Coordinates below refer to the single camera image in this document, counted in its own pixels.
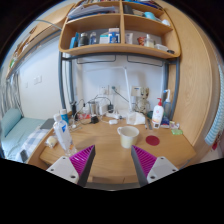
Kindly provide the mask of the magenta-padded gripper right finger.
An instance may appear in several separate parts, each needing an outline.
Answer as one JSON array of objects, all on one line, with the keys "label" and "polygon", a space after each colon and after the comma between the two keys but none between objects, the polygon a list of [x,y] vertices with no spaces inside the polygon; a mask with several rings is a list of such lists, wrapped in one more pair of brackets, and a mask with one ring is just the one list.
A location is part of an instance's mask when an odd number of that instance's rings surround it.
[{"label": "magenta-padded gripper right finger", "polygon": [[131,156],[141,187],[178,171],[164,156],[156,157],[135,145],[131,147]]}]

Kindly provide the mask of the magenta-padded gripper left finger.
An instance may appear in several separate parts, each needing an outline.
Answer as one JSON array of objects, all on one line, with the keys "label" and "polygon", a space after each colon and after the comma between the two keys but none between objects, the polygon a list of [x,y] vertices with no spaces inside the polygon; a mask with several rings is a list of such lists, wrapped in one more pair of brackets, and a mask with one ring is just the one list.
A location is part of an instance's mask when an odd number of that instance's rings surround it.
[{"label": "magenta-padded gripper left finger", "polygon": [[71,157],[62,156],[47,171],[67,181],[84,187],[87,183],[92,162],[95,157],[95,146],[89,146]]}]

